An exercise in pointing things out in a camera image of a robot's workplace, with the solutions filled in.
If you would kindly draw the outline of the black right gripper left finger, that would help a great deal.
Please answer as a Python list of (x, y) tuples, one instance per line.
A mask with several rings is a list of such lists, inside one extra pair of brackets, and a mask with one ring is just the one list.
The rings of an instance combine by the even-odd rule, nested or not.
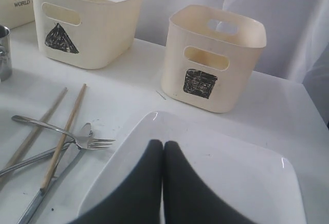
[(71, 223), (160, 223), (162, 158), (162, 142), (150, 140), (123, 182)]

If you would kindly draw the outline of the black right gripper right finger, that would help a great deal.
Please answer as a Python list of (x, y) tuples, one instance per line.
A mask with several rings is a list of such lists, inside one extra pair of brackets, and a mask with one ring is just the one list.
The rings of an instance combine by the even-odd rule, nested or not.
[(175, 141), (164, 145), (163, 204), (166, 223), (254, 223), (203, 182)]

